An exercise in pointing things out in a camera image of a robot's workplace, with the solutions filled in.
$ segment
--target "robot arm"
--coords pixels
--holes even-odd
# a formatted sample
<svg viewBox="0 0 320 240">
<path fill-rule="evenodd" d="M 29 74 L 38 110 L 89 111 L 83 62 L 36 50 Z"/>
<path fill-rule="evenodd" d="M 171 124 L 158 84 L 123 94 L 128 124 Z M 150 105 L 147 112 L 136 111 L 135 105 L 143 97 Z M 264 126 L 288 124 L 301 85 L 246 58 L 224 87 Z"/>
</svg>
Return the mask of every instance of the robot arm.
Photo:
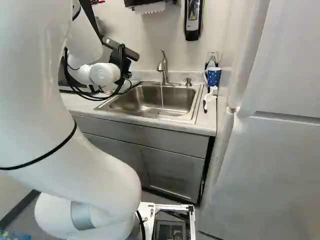
<svg viewBox="0 0 320 240">
<path fill-rule="evenodd" d="M 84 137 L 58 89 L 72 10 L 71 0 L 5 1 L 0 8 L 0 170 L 43 192 L 35 216 L 51 235 L 124 240 L 140 204 L 139 177 Z M 91 42 L 78 51 L 70 32 L 72 68 L 102 53 L 88 35 L 82 31 L 80 39 Z"/>
<path fill-rule="evenodd" d="M 120 69 L 113 63 L 96 63 L 103 55 L 103 46 L 79 1 L 73 1 L 73 21 L 66 47 L 67 70 L 84 85 L 106 86 L 120 79 Z"/>
</svg>

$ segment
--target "refrigerator handle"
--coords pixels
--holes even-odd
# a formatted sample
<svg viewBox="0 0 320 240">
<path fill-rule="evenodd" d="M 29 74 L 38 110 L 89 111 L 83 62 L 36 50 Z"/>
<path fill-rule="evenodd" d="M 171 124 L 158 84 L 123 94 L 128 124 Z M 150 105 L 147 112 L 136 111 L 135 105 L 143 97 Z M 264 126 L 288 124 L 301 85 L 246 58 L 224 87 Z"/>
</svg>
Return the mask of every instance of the refrigerator handle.
<svg viewBox="0 0 320 240">
<path fill-rule="evenodd" d="M 235 65 L 233 75 L 235 84 L 230 90 L 228 100 L 228 105 L 231 109 L 236 109 L 242 103 L 259 48 L 269 4 L 270 0 L 257 0 L 252 9 L 248 32 L 244 41 L 245 44 Z"/>
</svg>

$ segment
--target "cabinet door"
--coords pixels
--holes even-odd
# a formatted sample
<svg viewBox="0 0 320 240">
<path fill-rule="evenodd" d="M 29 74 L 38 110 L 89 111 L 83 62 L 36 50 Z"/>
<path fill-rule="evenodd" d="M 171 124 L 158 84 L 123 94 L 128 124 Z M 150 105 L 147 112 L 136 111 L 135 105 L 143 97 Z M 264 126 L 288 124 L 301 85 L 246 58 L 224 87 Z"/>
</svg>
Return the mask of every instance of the cabinet door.
<svg viewBox="0 0 320 240">
<path fill-rule="evenodd" d="M 205 160 L 149 147 L 141 147 L 150 187 L 198 200 Z"/>
<path fill-rule="evenodd" d="M 84 133 L 84 135 L 97 148 L 132 167 L 139 175 L 142 185 L 144 187 L 149 186 L 141 150 L 138 145 L 87 133 Z"/>
</svg>

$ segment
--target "white wall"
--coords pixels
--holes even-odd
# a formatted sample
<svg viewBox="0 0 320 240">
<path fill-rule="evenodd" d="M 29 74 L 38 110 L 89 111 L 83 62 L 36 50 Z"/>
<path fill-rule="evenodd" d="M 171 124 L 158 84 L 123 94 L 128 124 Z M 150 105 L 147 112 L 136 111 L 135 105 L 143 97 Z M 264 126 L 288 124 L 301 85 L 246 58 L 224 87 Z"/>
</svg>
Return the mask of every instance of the white wall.
<svg viewBox="0 0 320 240">
<path fill-rule="evenodd" d="M 0 220 L 31 190 L 0 172 Z"/>
<path fill-rule="evenodd" d="M 93 7 L 108 26 L 107 35 L 140 54 L 131 70 L 156 70 L 163 48 L 169 70 L 202 71 L 207 52 L 221 50 L 230 0 L 206 0 L 200 40 L 187 42 L 184 34 L 184 2 L 167 4 L 164 12 L 139 15 L 124 7 L 123 0 L 107 0 Z"/>
</svg>

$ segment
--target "blue cup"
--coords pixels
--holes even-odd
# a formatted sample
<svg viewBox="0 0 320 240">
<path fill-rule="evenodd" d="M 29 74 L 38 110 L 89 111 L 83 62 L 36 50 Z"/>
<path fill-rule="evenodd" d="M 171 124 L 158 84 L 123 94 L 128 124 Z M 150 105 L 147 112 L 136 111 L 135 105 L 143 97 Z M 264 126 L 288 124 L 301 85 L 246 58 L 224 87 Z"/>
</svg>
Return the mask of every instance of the blue cup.
<svg viewBox="0 0 320 240">
<path fill-rule="evenodd" d="M 205 72 L 208 76 L 208 78 L 207 78 L 208 87 L 214 87 L 214 86 L 219 87 L 219 80 L 220 80 L 220 76 L 221 76 L 221 71 L 222 71 L 221 67 L 213 67 L 213 66 L 210 66 L 205 70 Z"/>
</svg>

